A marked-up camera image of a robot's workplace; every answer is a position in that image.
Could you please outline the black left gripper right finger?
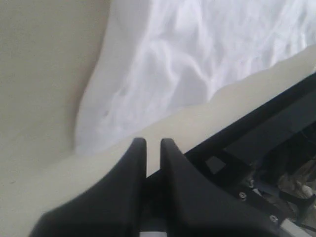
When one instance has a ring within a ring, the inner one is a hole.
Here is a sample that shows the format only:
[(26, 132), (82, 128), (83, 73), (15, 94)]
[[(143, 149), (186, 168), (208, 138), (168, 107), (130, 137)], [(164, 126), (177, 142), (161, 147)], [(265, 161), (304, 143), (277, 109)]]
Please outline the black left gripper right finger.
[(208, 181), (171, 138), (160, 144), (167, 234), (170, 237), (277, 237), (279, 228), (259, 210)]

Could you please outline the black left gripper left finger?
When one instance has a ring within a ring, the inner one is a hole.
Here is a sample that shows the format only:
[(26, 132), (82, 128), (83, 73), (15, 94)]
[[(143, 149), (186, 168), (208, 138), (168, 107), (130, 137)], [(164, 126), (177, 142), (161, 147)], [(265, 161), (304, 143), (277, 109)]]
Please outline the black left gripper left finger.
[(146, 140), (135, 138), (99, 182), (39, 219), (32, 237), (137, 237), (146, 179)]

